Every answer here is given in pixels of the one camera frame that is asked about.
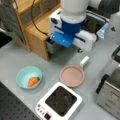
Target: food in bowl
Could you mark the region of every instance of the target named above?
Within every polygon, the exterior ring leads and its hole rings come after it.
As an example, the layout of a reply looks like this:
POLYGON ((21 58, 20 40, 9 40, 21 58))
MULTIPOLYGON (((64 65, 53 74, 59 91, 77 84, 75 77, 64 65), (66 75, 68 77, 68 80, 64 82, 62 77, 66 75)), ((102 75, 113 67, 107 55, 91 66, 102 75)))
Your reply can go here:
POLYGON ((28 81, 28 87, 33 87, 35 84, 38 83, 39 80, 40 80, 39 77, 30 78, 29 81, 28 81))

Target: pink plate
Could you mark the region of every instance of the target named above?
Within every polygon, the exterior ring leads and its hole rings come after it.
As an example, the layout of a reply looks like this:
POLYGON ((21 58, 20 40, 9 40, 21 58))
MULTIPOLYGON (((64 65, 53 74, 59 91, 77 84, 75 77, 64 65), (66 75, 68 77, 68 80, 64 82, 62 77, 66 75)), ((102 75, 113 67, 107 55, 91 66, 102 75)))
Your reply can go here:
POLYGON ((60 81, 68 87, 77 87, 84 81, 85 74, 80 66, 67 66, 60 72, 60 81))

